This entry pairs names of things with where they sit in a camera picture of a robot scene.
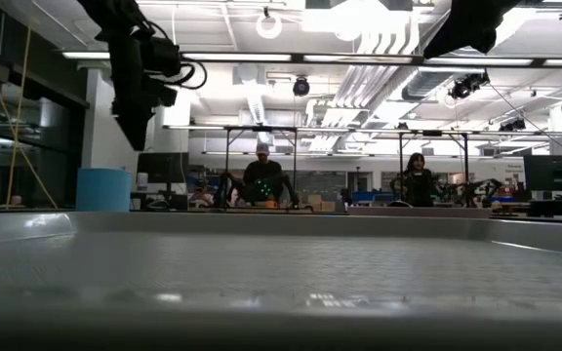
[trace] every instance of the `cardboard box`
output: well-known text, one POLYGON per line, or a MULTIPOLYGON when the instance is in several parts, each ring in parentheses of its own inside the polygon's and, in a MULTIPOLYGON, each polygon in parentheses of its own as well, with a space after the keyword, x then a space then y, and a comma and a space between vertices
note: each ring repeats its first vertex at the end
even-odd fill
POLYGON ((335 212, 336 203, 333 201, 324 201, 322 203, 322 212, 335 212))
POLYGON ((311 206, 322 204, 322 195, 309 195, 307 203, 311 206))

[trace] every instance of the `white cap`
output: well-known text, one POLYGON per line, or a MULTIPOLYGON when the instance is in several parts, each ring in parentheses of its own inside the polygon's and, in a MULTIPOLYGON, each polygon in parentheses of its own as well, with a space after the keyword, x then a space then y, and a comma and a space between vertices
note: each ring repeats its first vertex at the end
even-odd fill
POLYGON ((269 155, 269 154, 270 154, 270 149, 269 149, 269 147, 268 147, 268 144, 266 144, 266 143, 259 143, 259 144, 258 144, 258 148, 257 148, 257 150, 255 151, 255 153, 258 154, 258 155, 262 155, 262 154, 263 154, 263 155, 266 155, 266 156, 269 155))

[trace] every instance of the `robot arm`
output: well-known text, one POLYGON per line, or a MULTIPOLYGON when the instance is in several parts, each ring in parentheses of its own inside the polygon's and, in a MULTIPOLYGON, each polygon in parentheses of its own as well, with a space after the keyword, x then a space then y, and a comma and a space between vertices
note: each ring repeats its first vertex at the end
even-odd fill
POLYGON ((183 86, 194 75, 194 65, 184 63, 180 47, 160 26, 146 19, 136 0, 77 1, 101 28, 96 39, 107 43, 109 49, 115 94, 112 114, 132 147, 143 151, 153 109, 175 104, 177 91, 168 86, 201 88, 207 81, 207 71, 201 65, 205 76, 201 85, 183 86), (163 37, 153 36, 154 28, 163 37), (189 70, 181 76, 183 67, 189 70))

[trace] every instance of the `computer monitor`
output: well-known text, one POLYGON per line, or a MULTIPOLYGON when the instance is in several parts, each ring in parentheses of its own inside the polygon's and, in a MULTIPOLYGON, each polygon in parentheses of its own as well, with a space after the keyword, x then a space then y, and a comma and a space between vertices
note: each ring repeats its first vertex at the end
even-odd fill
POLYGON ((562 156, 524 156, 526 187, 532 191, 562 191, 562 156))
POLYGON ((183 183, 187 164, 187 152, 142 153, 138 157, 138 173, 148 174, 149 183, 183 183))

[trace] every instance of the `black shirt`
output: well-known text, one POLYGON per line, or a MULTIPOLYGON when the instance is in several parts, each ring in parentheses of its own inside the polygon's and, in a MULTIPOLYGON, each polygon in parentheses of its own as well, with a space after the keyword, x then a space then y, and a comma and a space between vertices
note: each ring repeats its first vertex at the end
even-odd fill
POLYGON ((282 173, 279 163, 268 160, 267 163, 260 161, 251 162, 244 171, 244 183, 254 184, 257 180, 264 180, 271 176, 280 176, 282 173))
POLYGON ((407 188, 406 202, 415 207, 432 207, 430 194, 433 191, 433 174, 429 170, 420 172, 405 172, 405 187, 407 188))
POLYGON ((271 193, 276 201, 279 201, 283 193, 283 183, 281 182, 281 165, 277 162, 268 160, 267 163, 260 161, 252 162, 244 171, 244 183, 247 186, 246 197, 247 201, 265 201, 267 199, 261 198, 257 189, 252 188, 258 180, 267 180, 267 184, 271 187, 271 193))

